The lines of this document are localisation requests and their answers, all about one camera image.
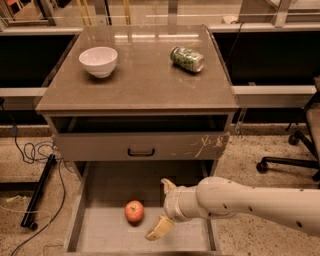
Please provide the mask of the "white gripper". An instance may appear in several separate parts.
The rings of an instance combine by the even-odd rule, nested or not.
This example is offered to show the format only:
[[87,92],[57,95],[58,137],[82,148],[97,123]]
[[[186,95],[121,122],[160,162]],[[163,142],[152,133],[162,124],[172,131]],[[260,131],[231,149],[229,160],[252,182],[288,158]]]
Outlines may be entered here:
[[154,225],[146,233],[145,238],[156,241],[164,237],[174,227],[174,222],[186,222],[199,218],[199,205],[196,196],[196,187],[176,187],[169,179],[162,178],[166,215],[159,215]]

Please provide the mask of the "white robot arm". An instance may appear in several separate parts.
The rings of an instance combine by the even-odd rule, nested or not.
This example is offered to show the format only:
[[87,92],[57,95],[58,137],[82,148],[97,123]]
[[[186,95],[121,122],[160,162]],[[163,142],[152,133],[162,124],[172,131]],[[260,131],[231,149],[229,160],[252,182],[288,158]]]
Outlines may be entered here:
[[155,241],[176,223],[195,218],[227,218],[244,213],[301,232],[320,236],[320,190],[245,186],[211,176],[191,187],[177,186],[163,178],[164,213],[146,233]]

